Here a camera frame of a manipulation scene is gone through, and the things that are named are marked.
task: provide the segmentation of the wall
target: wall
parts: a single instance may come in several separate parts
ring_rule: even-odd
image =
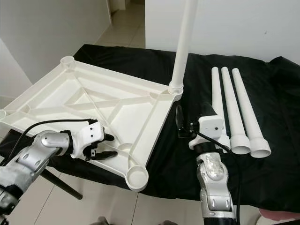
[[[190,51],[300,64],[298,0],[199,0]],[[146,0],[146,48],[175,51],[184,0]]]
[[[32,83],[109,24],[106,0],[0,0],[0,36]]]
[[[15,98],[30,86],[28,77],[0,39],[0,109],[4,106],[2,100],[7,102],[7,97]]]

